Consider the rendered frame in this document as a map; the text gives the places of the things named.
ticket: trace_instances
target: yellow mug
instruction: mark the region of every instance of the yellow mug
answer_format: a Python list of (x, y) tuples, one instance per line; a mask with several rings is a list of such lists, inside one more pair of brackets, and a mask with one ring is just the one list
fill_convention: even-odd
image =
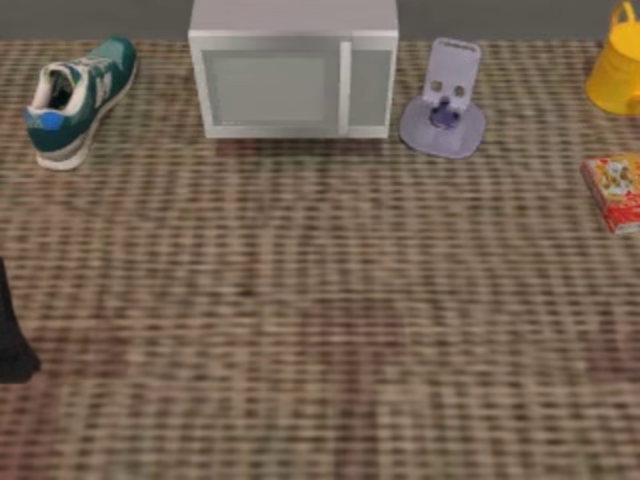
[[(626, 21), (621, 21), (623, 13)], [(586, 91), (606, 112), (640, 115), (640, 23), (628, 0), (613, 10), (609, 38), (587, 80)]]

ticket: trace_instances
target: brown checkered floor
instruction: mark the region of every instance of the brown checkered floor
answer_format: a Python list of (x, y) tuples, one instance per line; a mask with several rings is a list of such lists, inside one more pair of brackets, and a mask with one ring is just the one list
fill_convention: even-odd
[(81, 169), (39, 168), (0, 43), (0, 255), (44, 370), (0, 390), (1, 480), (637, 480), (640, 236), (579, 176), (640, 150), (589, 43), (484, 43), (465, 161), (388, 141), (207, 141), (188, 48), (141, 42)]

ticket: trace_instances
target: tiled surface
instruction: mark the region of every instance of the tiled surface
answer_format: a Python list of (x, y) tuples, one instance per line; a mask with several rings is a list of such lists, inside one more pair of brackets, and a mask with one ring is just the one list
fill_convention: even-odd
[[(640, 478), (640, 237), (583, 158), (640, 123), (583, 97), (597, 47), (485, 43), (477, 155), (203, 138), (188, 49), (73, 173), (21, 124), (88, 43), (0, 43), (0, 255), (43, 360), (0, 390), (2, 480)], [(402, 45), (394, 132), (428, 45)]]

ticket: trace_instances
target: gray wall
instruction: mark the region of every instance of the gray wall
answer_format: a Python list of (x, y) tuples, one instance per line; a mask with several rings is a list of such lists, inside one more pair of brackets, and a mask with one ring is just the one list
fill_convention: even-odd
[[(404, 39), (601, 39), (616, 0), (397, 0)], [(0, 0), (0, 39), (186, 39), (192, 0)]]

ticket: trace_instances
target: white shoe sole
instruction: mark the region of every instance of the white shoe sole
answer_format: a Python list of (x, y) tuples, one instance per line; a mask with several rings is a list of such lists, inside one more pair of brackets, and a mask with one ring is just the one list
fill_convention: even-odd
[[(127, 84), (120, 91), (120, 93), (118, 93), (118, 95), (116, 95), (111, 100), (109, 100), (100, 109), (100, 111), (96, 115), (96, 118), (93, 119), (93, 122), (91, 123), (91, 127), (89, 127), (89, 130), (87, 131), (87, 133), (80, 136), (78, 139), (74, 140), (70, 145), (66, 146), (62, 150), (53, 152), (52, 156), (55, 156), (58, 158), (62, 157), (64, 158), (64, 160), (53, 160), (51, 158), (46, 158), (44, 156), (45, 154), (38, 152), (36, 154), (36, 161), (38, 162), (38, 165), (48, 170), (54, 170), (57, 172), (67, 172), (69, 170), (78, 168), (80, 165), (82, 165), (82, 163), (87, 159), (87, 156), (89, 155), (93, 136), (95, 135), (96, 130), (100, 125), (100, 121), (102, 120), (102, 117), (104, 117), (104, 115), (106, 115), (107, 112), (109, 112), (109, 110), (115, 107), (116, 104), (120, 100), (122, 100), (122, 98), (127, 94), (129, 89), (133, 85), (133, 81), (135, 80), (137, 73), (138, 73), (138, 60), (136, 59), (136, 63), (134, 64), (133, 70), (131, 72), (131, 77), (127, 81)], [(71, 154), (69, 158), (65, 158), (66, 152), (69, 152), (69, 154)]]

